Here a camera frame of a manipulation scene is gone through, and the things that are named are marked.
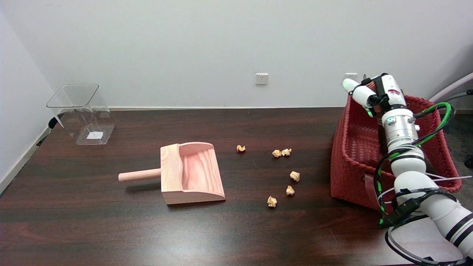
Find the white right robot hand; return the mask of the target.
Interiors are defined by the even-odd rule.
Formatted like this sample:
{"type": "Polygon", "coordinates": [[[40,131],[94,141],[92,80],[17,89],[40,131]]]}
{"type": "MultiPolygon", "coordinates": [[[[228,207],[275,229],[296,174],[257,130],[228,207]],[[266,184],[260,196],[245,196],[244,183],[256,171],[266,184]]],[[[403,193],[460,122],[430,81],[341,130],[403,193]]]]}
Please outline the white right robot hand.
{"type": "Polygon", "coordinates": [[[346,78],[342,86],[370,117],[381,117],[388,111],[407,108],[404,93],[392,75],[380,74],[373,78],[364,75],[360,83],[346,78]]]}

